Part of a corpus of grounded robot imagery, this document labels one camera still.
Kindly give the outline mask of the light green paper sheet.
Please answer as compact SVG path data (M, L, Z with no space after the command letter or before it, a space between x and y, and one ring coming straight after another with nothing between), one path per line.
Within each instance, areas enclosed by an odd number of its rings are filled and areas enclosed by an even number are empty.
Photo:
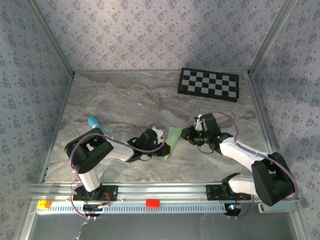
M164 162L168 160L170 155L172 154L172 151L177 144L178 140L180 139L180 135L182 132L182 127L175 127L175 126L170 126L168 129L168 135L167 135L167 145L170 146L170 153L164 156Z

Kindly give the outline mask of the yellow block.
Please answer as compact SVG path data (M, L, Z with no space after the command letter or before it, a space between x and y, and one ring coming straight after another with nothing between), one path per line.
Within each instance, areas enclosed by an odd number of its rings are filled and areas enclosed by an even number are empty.
M38 210L48 210L51 207L52 202L47 199L39 200L37 203Z

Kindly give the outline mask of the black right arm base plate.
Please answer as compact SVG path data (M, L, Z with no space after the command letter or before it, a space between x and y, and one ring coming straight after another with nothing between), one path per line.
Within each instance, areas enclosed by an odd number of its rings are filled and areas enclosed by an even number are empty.
M234 193L226 184L208 184L205 186L208 201L236 201L251 200L252 197L245 193Z

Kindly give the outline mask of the light blue flat device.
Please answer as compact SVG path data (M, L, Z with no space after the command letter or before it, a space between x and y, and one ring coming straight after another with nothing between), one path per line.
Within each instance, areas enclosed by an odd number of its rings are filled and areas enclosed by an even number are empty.
M258 203L257 207L261 214L295 212L298 210L298 205L294 201L280 201L272 206Z

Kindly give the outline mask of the black controller board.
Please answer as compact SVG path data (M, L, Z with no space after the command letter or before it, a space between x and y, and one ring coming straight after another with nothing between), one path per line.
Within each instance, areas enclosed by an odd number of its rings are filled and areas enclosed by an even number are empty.
M243 206L240 203L225 203L226 212L224 215L228 217L238 217L241 213Z
M82 207L86 217L98 217L103 212L104 205L101 204L84 204Z

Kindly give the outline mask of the aluminium table edge rail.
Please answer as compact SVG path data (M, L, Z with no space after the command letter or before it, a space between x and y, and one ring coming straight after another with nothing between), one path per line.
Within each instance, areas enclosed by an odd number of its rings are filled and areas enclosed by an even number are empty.
M48 166L49 166L50 161L51 161L52 152L53 152L53 149L54 149L54 146L55 146L55 142L56 142L59 130L60 130L60 126L61 126L64 110L65 110L65 107L66 107L66 104L67 104L68 96L69 96L69 93L70 93L74 78L75 78L75 74L73 74L71 76L71 79L70 79L70 81L69 81L69 83L67 85L66 92L65 92L64 97L63 97L63 102L62 102L62 105L61 105L61 108L60 108L60 111L59 111L59 115L58 115L58 118L57 118L57 120L55 122L53 136L51 138L51 141L50 141L50 144L49 144L49 148L48 148L47 153L45 155L45 159L44 159L44 163L43 163L43 166L42 166L42 169L41 169L41 173L40 173L38 181L37 181L38 184L43 184L44 181L45 181L47 170L48 170Z
M276 135L274 133L274 129L272 127L271 120L269 118L269 114L265 112L266 105L263 100L263 97L260 96L260 91L257 88L255 82L248 75L248 87L252 96L253 105L255 107L255 111L257 114L257 119L262 131L262 135L265 141L266 149L270 153L280 152L279 145L276 139Z

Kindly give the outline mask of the aluminium mounting rail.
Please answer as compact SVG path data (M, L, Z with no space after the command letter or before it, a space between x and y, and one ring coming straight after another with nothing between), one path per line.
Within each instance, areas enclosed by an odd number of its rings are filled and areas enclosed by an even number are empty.
M116 204L145 203L146 199L157 199L161 203L204 203L207 202L206 185L220 182L123 182L103 183L118 186ZM52 182L31 184L27 196L32 199L67 200L77 183Z

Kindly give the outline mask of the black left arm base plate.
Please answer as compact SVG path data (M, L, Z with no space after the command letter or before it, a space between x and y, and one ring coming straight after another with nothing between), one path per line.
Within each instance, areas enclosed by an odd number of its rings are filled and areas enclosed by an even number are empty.
M118 196L117 185L100 185L93 191L87 191L83 185L75 189L73 201L96 201L109 202L116 201Z

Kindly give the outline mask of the red block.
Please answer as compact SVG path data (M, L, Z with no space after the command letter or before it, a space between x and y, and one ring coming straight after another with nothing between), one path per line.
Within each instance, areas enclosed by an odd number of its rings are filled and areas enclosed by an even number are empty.
M161 202L159 199L146 199L145 206L147 208L159 208L161 205Z

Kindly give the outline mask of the black and white checkerboard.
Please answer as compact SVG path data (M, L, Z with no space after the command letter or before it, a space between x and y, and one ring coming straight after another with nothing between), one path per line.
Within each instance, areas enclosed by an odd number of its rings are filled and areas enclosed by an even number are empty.
M177 92L183 95L237 102L239 76L231 73L182 68Z

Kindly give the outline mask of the aluminium frame post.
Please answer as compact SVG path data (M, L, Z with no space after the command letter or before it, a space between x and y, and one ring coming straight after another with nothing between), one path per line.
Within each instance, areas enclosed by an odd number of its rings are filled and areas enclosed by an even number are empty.
M259 47L257 54L255 55L250 67L247 70L248 76L250 78L254 77L259 70L262 62L267 56L269 50L271 49L273 43L275 42L279 32L281 31L286 20L290 16L294 6L298 0L283 0L279 11L275 15L275 18L262 41L261 46Z
M73 78L75 72L73 71L67 57L65 56L62 48L60 47L53 31L51 30L49 24L47 23L45 16L42 14L40 8L38 7L35 0L23 0L27 7L29 8L31 14L33 15L36 23L38 24L41 32L44 34L46 40L48 41L52 51L56 55L57 59L61 63L65 72Z

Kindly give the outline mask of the light blue cylindrical tool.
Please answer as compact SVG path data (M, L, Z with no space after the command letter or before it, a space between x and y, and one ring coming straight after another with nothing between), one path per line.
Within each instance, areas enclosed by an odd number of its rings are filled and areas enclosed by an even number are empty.
M102 128L102 126L100 125L99 121L97 120L97 118L95 118L94 116L90 116L88 119L87 119L87 122L89 124L89 126L91 128L98 128L102 131L103 134L105 134L105 131L104 129Z

